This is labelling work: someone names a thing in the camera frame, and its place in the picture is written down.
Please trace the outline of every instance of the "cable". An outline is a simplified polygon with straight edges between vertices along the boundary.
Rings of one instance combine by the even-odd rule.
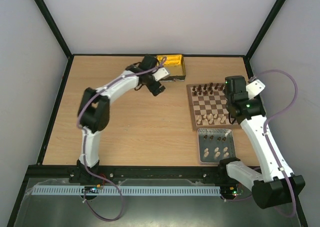
[[[123,212],[124,212],[124,209],[125,209],[125,200],[124,200],[124,197],[122,195],[122,192],[120,190],[120,188],[115,184],[113,183],[112,181],[110,181],[109,179],[105,178],[105,177],[102,177],[102,176],[99,176],[95,173],[92,173],[89,168],[88,168],[88,164],[87,164],[87,160],[86,160],[86,142],[87,142],[87,136],[88,136],[88,130],[83,128],[83,126],[81,126],[80,124],[80,120],[84,114],[84,112],[86,111],[86,109],[91,105],[91,103],[104,91],[106,91],[107,89],[109,89],[110,87],[112,87],[114,84],[116,84],[117,82],[119,82],[120,80],[122,79],[125,79],[125,78],[128,78],[128,77],[132,77],[132,76],[140,76],[140,75],[144,75],[144,74],[147,74],[147,73],[150,73],[150,72],[153,72],[153,71],[156,71],[157,69],[163,67],[165,61],[167,60],[167,57],[163,57],[161,62],[159,63],[159,65],[155,66],[154,68],[151,68],[151,69],[148,69],[146,71],[142,71],[142,72],[139,72],[139,73],[131,73],[131,74],[127,74],[127,75],[121,75],[120,77],[114,79],[113,81],[111,81],[110,83],[106,84],[103,86],[103,88],[98,91],[91,99],[89,99],[89,101],[84,105],[84,107],[82,108],[82,110],[80,111],[79,115],[78,115],[78,118],[77,118],[77,121],[76,121],[76,127],[78,129],[81,129],[84,131],[84,137],[83,137],[83,143],[82,143],[82,154],[83,154],[83,163],[84,163],[84,168],[85,170],[92,176],[96,177],[96,178],[99,178],[103,181],[106,181],[108,182],[109,184],[111,184],[112,186],[114,186],[116,188],[116,190],[119,192],[119,195],[120,195],[120,198],[121,198],[121,209],[120,209],[120,212],[119,214],[115,217],[115,218],[104,218],[102,217],[101,215],[99,215],[97,212],[95,212],[95,210],[90,206],[89,202],[87,201],[86,199],[86,194],[89,192],[89,190],[87,190],[86,192],[84,192],[84,195],[83,195],[83,202],[85,202],[87,204],[87,206],[89,207],[89,209],[91,210],[91,212],[93,213],[93,215],[95,217],[97,217],[99,220],[102,220],[102,221],[105,221],[105,222],[112,222],[112,221],[116,221],[118,219],[121,218]]]
[[[284,112],[286,112],[287,110],[289,110],[294,105],[294,103],[296,102],[297,96],[298,96],[298,85],[297,85],[297,82],[295,81],[295,79],[290,74],[288,74],[287,72],[279,70],[279,69],[270,69],[270,70],[266,70],[266,71],[260,72],[257,75],[253,76],[252,78],[250,78],[249,82],[252,82],[258,76],[261,76],[261,75],[264,75],[264,74],[268,74],[268,73],[281,73],[281,74],[287,76],[292,81],[292,83],[294,85],[294,96],[293,96],[293,99],[292,99],[291,103],[286,108],[284,108],[283,110],[279,111],[278,113],[275,113],[274,115],[272,115],[270,118],[268,118],[264,122],[264,124],[263,124],[263,132],[264,133],[267,133],[267,125],[268,125],[268,123],[271,120],[273,120],[274,118],[278,117],[279,115],[281,115]],[[279,168],[283,168],[283,166],[281,164],[281,161],[278,158],[277,153],[275,152],[275,149],[271,144],[269,136],[267,134],[265,134],[264,136],[265,136],[266,142],[268,143],[268,145],[270,147],[270,150],[271,150],[271,152],[272,152],[272,154],[273,154],[273,156],[275,158],[276,163],[278,164]],[[284,176],[284,179],[285,179],[285,181],[286,181],[286,183],[288,185],[289,191],[290,191],[290,196],[291,196],[292,205],[293,205],[292,206],[292,212],[290,214],[286,214],[286,213],[283,213],[282,211],[280,211],[278,207],[275,206],[274,208],[281,215],[283,215],[285,217],[288,217],[288,218],[292,218],[292,217],[294,217],[296,215],[296,212],[297,212],[297,203],[296,203],[295,193],[294,193],[293,187],[292,187],[292,185],[290,183],[289,177],[287,176],[287,173],[284,170],[282,170],[282,174]]]

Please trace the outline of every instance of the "metal tray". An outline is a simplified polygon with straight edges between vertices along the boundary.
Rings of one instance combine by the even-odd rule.
[[[201,164],[218,164],[220,160],[236,157],[234,136],[228,128],[199,128],[198,147]]]

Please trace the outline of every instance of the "black bracket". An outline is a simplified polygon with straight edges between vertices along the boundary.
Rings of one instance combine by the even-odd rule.
[[[289,177],[294,196],[297,197],[306,183],[302,175]],[[291,195],[286,180],[277,179],[271,182],[256,180],[252,186],[252,196],[255,203],[261,208],[269,208],[290,203]]]
[[[84,108],[86,103],[96,94],[96,90],[92,88],[87,88],[84,91],[80,108],[78,111],[78,116],[81,110]],[[110,100],[107,96],[97,96],[91,105],[83,113],[80,124],[82,126],[88,127],[92,133],[96,131],[102,131],[108,125],[110,119]]]

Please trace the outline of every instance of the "white wall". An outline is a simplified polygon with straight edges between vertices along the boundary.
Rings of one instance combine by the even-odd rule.
[[[276,0],[44,0],[72,53],[246,54]]]
[[[37,161],[66,63],[34,0],[0,0],[0,226]]]
[[[278,146],[306,186],[300,198],[309,226],[319,225],[320,198],[320,2],[287,0],[251,60],[256,73],[284,70],[296,79],[299,93],[294,107],[271,123]],[[285,77],[263,78],[268,114],[283,109],[294,87]]]

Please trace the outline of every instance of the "white cable tray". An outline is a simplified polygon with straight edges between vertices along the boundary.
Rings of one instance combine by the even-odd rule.
[[[124,196],[220,196],[220,187],[216,186],[119,186]],[[37,185],[32,195],[36,196],[78,196],[84,193],[84,186]],[[87,195],[118,196],[117,189],[105,186]]]

